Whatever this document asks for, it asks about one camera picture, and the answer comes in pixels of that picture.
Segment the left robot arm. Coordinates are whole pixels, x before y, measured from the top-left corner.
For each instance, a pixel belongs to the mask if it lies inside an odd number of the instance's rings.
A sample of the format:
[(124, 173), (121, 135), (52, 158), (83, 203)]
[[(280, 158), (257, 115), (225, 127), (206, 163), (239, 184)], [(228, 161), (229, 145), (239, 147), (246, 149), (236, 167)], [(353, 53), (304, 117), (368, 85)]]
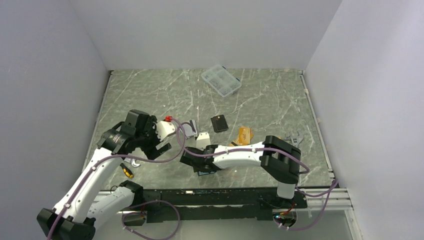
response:
[(54, 205), (43, 208), (36, 217), (49, 240), (91, 240), (96, 230), (122, 209), (139, 209), (146, 201), (144, 188), (131, 181), (120, 183), (116, 190), (98, 202), (94, 202), (104, 182), (116, 168), (130, 159), (134, 150), (144, 152), (146, 162), (157, 158), (171, 148), (168, 143), (157, 148), (176, 127), (171, 117), (159, 121), (154, 115), (132, 109), (124, 121), (105, 131), (92, 158), (79, 178)]

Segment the blue leather card holder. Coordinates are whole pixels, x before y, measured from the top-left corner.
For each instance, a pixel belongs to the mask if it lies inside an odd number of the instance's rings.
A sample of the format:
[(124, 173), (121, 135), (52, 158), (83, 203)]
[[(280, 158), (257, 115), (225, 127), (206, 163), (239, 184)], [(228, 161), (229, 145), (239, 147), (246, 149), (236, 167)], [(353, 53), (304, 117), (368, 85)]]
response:
[(211, 171), (201, 171), (201, 170), (198, 170), (196, 173), (197, 173), (197, 175), (199, 176), (199, 177), (201, 177), (201, 176), (206, 176), (206, 175), (212, 175), (212, 174), (215, 174), (216, 172), (218, 172), (218, 171), (220, 171), (219, 169), (218, 170), (211, 170)]

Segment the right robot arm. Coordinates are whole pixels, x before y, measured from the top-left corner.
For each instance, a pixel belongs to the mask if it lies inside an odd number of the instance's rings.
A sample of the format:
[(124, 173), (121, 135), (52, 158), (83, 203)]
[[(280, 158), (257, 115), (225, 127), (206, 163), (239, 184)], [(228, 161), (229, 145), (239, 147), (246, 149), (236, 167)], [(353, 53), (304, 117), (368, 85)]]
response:
[(276, 203), (287, 208), (295, 201), (302, 152), (294, 145), (268, 135), (264, 141), (241, 146), (211, 144), (204, 149), (187, 147), (180, 162), (198, 174), (213, 174), (232, 167), (261, 167), (277, 181)]

